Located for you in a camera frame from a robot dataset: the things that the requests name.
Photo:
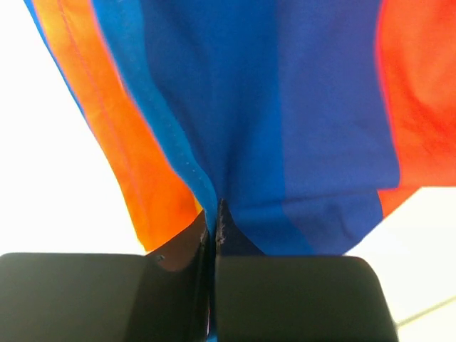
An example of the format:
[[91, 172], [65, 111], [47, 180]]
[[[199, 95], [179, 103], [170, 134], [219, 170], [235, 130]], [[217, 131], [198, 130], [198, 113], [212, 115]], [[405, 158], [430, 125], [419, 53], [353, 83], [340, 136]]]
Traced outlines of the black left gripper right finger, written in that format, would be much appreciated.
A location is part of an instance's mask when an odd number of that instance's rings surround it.
[[218, 285], [218, 261], [223, 257], [264, 256], [265, 253], [238, 228], [225, 199], [221, 199], [218, 203], [214, 241], [213, 341], [222, 341], [217, 308], [217, 299], [222, 295]]

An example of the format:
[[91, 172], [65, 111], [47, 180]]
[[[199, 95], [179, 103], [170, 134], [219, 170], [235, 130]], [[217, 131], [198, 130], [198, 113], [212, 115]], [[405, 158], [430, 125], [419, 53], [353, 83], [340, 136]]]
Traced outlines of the rainbow striped shorts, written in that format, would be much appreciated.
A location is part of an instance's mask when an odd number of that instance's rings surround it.
[[266, 254], [343, 254], [455, 185], [453, 1], [26, 6], [147, 251], [225, 200]]

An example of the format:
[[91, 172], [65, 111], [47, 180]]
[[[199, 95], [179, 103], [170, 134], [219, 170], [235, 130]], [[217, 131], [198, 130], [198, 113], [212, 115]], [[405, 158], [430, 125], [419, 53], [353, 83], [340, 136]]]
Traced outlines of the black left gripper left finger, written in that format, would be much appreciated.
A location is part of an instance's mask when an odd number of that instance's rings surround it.
[[149, 341], [205, 341], [210, 236], [204, 213], [147, 258]]

